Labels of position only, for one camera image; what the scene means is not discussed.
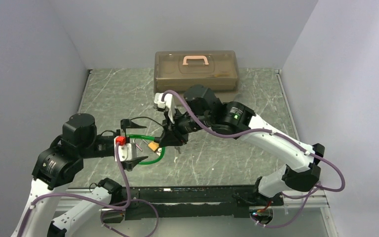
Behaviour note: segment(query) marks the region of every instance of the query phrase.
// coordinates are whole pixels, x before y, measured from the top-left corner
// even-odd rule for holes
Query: wire
[[[261,212],[262,213],[262,212],[266,211],[269,206],[271,206],[271,200],[266,204],[265,208],[259,209],[257,212]]]
[[[137,139],[145,139],[145,140],[149,140],[149,141],[154,141],[154,137],[151,137],[151,136],[146,136],[146,135],[137,135],[137,134],[130,134],[128,135],[130,138],[137,138]],[[151,161],[141,161],[139,162],[139,164],[154,164],[158,161],[160,161],[164,156],[165,156],[165,150],[166,148],[163,147],[162,148],[162,151],[160,152],[160,155],[158,158],[154,159],[154,160],[151,160]]]
[[[93,184],[95,184],[96,187],[98,186],[97,183],[91,183],[91,184],[89,185],[89,192],[90,192],[90,193],[92,192],[92,191],[91,191],[91,186],[92,186]]]
[[[153,209],[154,214],[156,215],[156,224],[154,225],[154,228],[153,228],[152,232],[150,232],[150,233],[149,233],[147,236],[145,236],[145,237],[150,237],[150,236],[152,236],[152,235],[154,234],[154,232],[156,231],[157,226],[159,225],[159,213],[157,212],[156,208],[155,208],[150,202],[148,202],[148,201],[146,201],[146,200],[142,200],[142,199],[133,199],[133,200],[131,200],[131,201],[142,201],[142,202],[146,203],[147,205],[149,205],[149,206]],[[116,204],[114,204],[114,205],[120,205],[120,204],[123,204],[124,202],[126,202],[126,201],[122,201],[122,202],[116,203]],[[119,235],[121,235],[121,236],[129,237],[129,236],[127,236],[127,235],[121,233],[120,231],[118,231],[118,230],[116,230],[116,229],[112,228],[111,226],[109,226],[109,225],[107,225],[107,224],[104,223],[104,216],[105,216],[108,212],[109,212],[109,211],[105,211],[104,213],[101,214],[101,217],[100,217],[101,224],[103,224],[104,227],[108,228],[108,229],[111,230],[111,231],[114,231],[115,233],[117,233],[117,234],[119,234]]]
[[[97,140],[97,137],[98,137],[98,134],[97,134],[97,126],[93,125],[92,126],[94,128],[94,139],[92,140],[92,142],[89,144],[89,146],[85,147],[85,149],[88,149],[90,147],[92,147],[94,144],[95,144],[95,141]]]
[[[319,190],[320,190],[319,188],[315,188],[313,190],[310,190],[311,191],[310,193],[307,193],[307,194],[302,195],[302,196],[290,196],[290,195],[287,195],[287,194],[285,194],[283,192],[281,192],[281,195],[283,195],[284,197],[289,198],[289,199],[302,199],[302,198],[305,198],[305,197],[313,195],[313,193],[315,193],[315,192],[317,192]]]
[[[105,131],[101,132],[98,136],[102,136],[102,134],[104,134],[104,133],[106,133],[106,132],[110,132],[110,133],[112,133],[113,135],[117,135],[117,133],[114,132],[114,131],[112,131],[112,130],[105,130]]]
[[[62,135],[59,135],[57,136],[50,144],[50,148],[53,148],[55,146],[57,146],[57,144],[60,142],[60,140],[62,139]]]
[[[160,124],[158,121],[156,121],[156,120],[154,120],[154,119],[152,119],[152,118],[150,118],[150,117],[140,116],[140,117],[131,118],[130,121],[135,120],[135,119],[149,119],[149,120],[152,120],[152,121],[153,121],[154,123],[156,123],[157,125],[163,127],[162,124]]]
[[[242,132],[238,132],[238,133],[235,133],[235,134],[230,134],[230,135],[224,135],[224,134],[219,134],[219,133],[216,133],[212,130],[210,130],[209,128],[207,128],[207,126],[205,126],[198,118],[197,116],[192,112],[191,108],[189,107],[189,105],[187,104],[187,102],[185,101],[185,99],[183,99],[181,96],[179,96],[179,94],[173,90],[167,90],[165,91],[163,94],[162,94],[162,98],[161,98],[161,101],[164,100],[165,98],[165,95],[166,94],[172,94],[174,95],[183,105],[183,107],[186,109],[186,111],[188,112],[189,116],[191,116],[191,118],[202,128],[204,129],[206,132],[216,136],[216,137],[221,137],[221,138],[235,138],[235,137],[240,137],[242,135],[246,135],[248,133],[251,133],[251,132],[266,132],[266,133],[273,133],[272,130],[270,129],[265,129],[265,128],[254,128],[254,129],[249,129],[249,130],[245,130],[245,131],[242,131]],[[341,187],[338,188],[338,189],[333,189],[333,188],[327,188],[327,187],[324,187],[324,186],[321,186],[321,185],[316,185],[317,188],[320,188],[320,189],[323,189],[323,190],[328,190],[328,191],[331,191],[331,192],[340,192],[342,190],[345,189],[345,178],[341,172],[341,170],[339,170],[338,167],[336,167],[336,165],[334,165],[332,162],[328,161],[327,159],[321,157],[321,156],[318,156],[316,154],[313,154],[313,153],[310,153],[309,151],[307,151],[305,148],[303,148],[302,146],[300,146],[299,144],[297,144],[295,141],[293,141],[291,138],[289,138],[288,136],[282,134],[282,133],[279,133],[279,132],[276,132],[276,133],[273,133],[275,136],[278,136],[278,137],[281,137],[283,138],[284,140],[288,141],[289,143],[291,143],[293,146],[297,147],[301,152],[304,152],[304,153],[308,153],[310,156],[318,159],[318,160],[321,160],[322,162],[328,164],[330,167],[332,167],[336,173],[338,173],[340,179],[341,179]]]
[[[237,195],[237,194],[232,194],[231,195],[232,198],[236,199],[236,200],[241,200],[247,204],[251,204],[251,205],[256,205],[257,203],[256,202],[252,202],[252,201],[248,201],[246,199],[243,199],[241,196]]]
[[[81,195],[77,195],[77,194],[67,194],[67,193],[52,193],[52,194],[44,194],[44,195],[41,195],[39,196],[38,198],[34,199],[32,202],[31,202],[31,206],[30,208],[27,209],[27,211],[25,212],[25,215],[24,215],[24,218],[22,219],[21,221],[21,225],[20,225],[20,228],[18,230],[18,237],[21,237],[24,230],[25,230],[25,227],[28,223],[28,219],[31,215],[31,212],[33,211],[34,208],[36,208],[36,205],[39,201],[45,199],[45,198],[50,198],[50,197],[70,197],[70,198],[77,198],[77,199],[81,199],[81,200],[85,200],[85,201],[89,201],[89,202],[92,202],[92,203],[95,203],[97,205],[100,205],[100,206],[103,206],[105,208],[111,208],[111,209],[114,209],[114,210],[125,210],[126,208],[128,208],[128,206],[130,206],[130,203],[131,203],[131,193],[130,193],[130,184],[128,183],[128,179],[127,179],[127,176],[125,174],[125,171],[124,171],[124,168],[123,166],[121,165],[121,162],[120,162],[120,158],[119,158],[119,155],[118,155],[118,148],[119,148],[119,145],[120,143],[117,142],[116,145],[115,145],[115,152],[114,152],[114,155],[115,155],[115,160],[117,162],[117,165],[120,169],[120,172],[121,172],[121,175],[123,176],[123,179],[124,179],[124,183],[125,183],[125,187],[126,187],[126,191],[127,191],[127,201],[125,201],[125,205],[124,206],[113,206],[113,205],[109,205],[109,204],[106,204],[104,202],[101,202],[101,201],[97,201],[97,200],[94,200],[92,198],[89,198],[89,197],[84,197],[84,196],[81,196]]]

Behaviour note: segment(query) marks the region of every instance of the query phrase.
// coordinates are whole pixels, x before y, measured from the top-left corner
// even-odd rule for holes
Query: white bracket
[[[58,207],[60,197],[45,198],[39,201],[35,206],[31,206],[30,203],[41,195],[52,193],[64,193],[68,189],[69,184],[64,184],[54,188],[53,190],[49,190],[47,183],[41,181],[40,179],[33,179],[31,182],[31,191],[30,195],[28,196],[27,204],[25,205],[21,219],[19,220],[18,225],[11,236],[18,236],[18,231],[20,230],[22,220],[24,219],[27,210],[31,207],[34,208],[30,213],[27,224],[21,236],[47,236],[48,226],[50,225],[50,221],[53,218],[56,208]]]
[[[120,161],[130,161],[137,157],[137,150],[136,150],[136,144],[133,142],[126,143],[123,146],[119,146],[118,148],[118,156],[120,158]]]
[[[154,104],[156,108],[164,109],[165,111],[168,111],[168,117],[171,120],[172,123],[175,123],[174,121],[174,115],[175,115],[175,101],[172,94],[166,94],[164,100],[162,101],[163,93],[156,93],[154,95]]]
[[[102,188],[96,187],[88,197],[101,201],[103,203],[110,203],[111,194]],[[79,201],[66,213],[53,219],[53,225],[59,229],[66,229],[66,237],[70,237],[77,231],[91,216],[95,215],[101,209],[100,205],[88,202],[85,200]]]

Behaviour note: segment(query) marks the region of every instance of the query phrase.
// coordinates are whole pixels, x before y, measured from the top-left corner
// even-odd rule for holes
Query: box lid
[[[170,51],[157,52],[155,80],[181,79],[238,79],[234,51]]]

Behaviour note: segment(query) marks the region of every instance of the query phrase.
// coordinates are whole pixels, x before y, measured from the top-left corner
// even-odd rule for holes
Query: table surface
[[[97,69],[88,78],[81,113],[95,117],[98,131],[120,128],[120,120],[148,116],[159,122],[163,113],[152,108],[153,68]],[[273,69],[241,68],[239,94],[235,101],[245,104],[264,120],[284,133],[295,137],[288,107]],[[139,119],[147,129],[130,129],[129,134],[160,136],[161,127]],[[155,159],[156,154],[138,140],[143,156]],[[181,153],[166,148],[165,157],[152,165],[139,165],[127,173],[131,186],[189,186],[253,184],[260,176],[269,175],[283,165],[275,156],[234,139],[222,139],[198,131],[189,135]],[[84,161],[71,187],[88,187],[109,177],[123,184],[114,158]]]

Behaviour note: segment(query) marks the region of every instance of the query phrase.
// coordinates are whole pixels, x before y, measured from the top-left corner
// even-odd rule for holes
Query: black base frame
[[[249,218],[250,207],[266,206],[267,200],[255,198],[254,185],[230,186],[174,186],[132,187],[131,198],[144,199],[152,203],[159,217],[233,216]],[[270,199],[271,206],[284,205],[282,196]],[[119,222],[112,213],[104,219]],[[135,202],[126,210],[125,220],[155,218],[153,210],[144,203]]]

